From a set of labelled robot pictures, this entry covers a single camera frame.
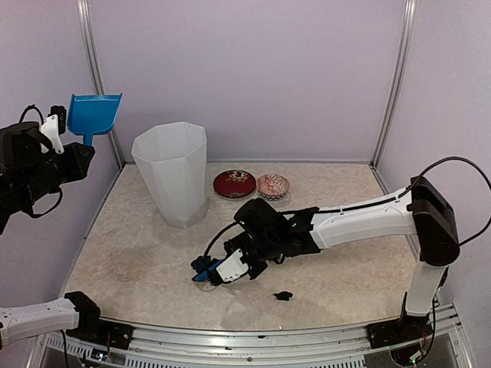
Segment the blue dustpan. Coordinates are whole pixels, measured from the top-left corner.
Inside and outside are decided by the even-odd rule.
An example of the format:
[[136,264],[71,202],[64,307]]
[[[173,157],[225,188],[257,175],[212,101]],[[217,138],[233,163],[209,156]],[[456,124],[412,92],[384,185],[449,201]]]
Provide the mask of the blue dustpan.
[[108,134],[114,127],[123,94],[71,96],[67,129],[81,136],[85,146],[93,144],[96,135]]

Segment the blue hand brush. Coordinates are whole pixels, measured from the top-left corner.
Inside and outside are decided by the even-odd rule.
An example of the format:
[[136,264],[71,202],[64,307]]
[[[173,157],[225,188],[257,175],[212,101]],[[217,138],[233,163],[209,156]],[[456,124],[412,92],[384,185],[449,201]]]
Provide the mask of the blue hand brush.
[[192,277],[193,282],[208,282],[212,286],[219,286],[225,281],[218,273],[218,266],[223,263],[223,259],[210,258],[208,268],[201,274],[195,274]]

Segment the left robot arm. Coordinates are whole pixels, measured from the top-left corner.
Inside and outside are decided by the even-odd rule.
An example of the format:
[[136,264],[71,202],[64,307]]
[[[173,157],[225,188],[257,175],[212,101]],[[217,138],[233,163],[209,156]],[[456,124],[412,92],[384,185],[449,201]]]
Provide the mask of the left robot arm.
[[[1,130],[1,227],[17,212],[32,219],[34,204],[46,195],[62,196],[62,185],[85,179],[95,149],[82,143],[56,148],[42,128],[48,119],[17,123]],[[1,310],[1,345],[56,330],[85,334],[92,341],[107,334],[100,308],[83,292],[54,301]]]

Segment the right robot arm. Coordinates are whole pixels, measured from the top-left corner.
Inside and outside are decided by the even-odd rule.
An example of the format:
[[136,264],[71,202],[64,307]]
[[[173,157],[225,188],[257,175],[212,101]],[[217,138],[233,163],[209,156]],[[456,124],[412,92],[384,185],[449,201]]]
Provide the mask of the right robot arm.
[[195,282],[230,284],[247,275],[257,278],[270,261],[321,251],[371,238],[414,235],[419,261],[405,292],[401,316],[392,324],[399,340],[409,340],[433,309],[433,299],[448,267],[463,245],[481,236],[478,231],[461,241],[453,207],[421,172],[410,184],[388,195],[349,206],[311,207],[278,212],[263,198],[251,199],[234,215],[230,228],[242,233],[224,244],[226,256],[213,259],[209,252],[191,264]]

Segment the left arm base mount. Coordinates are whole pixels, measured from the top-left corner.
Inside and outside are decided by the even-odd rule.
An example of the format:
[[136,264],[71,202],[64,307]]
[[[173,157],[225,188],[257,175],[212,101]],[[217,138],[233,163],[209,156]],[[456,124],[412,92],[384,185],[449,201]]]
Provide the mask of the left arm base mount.
[[128,350],[133,336],[132,326],[101,319],[101,309],[81,291],[66,293],[64,297],[74,305],[79,316],[77,327],[67,330],[69,337]]

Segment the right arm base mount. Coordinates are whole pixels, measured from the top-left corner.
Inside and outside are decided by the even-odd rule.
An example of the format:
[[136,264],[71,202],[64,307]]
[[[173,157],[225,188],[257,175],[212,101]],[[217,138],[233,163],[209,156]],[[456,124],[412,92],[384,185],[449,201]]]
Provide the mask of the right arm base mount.
[[433,334],[430,314],[423,317],[408,315],[405,301],[399,317],[368,324],[365,329],[371,349],[419,340]]

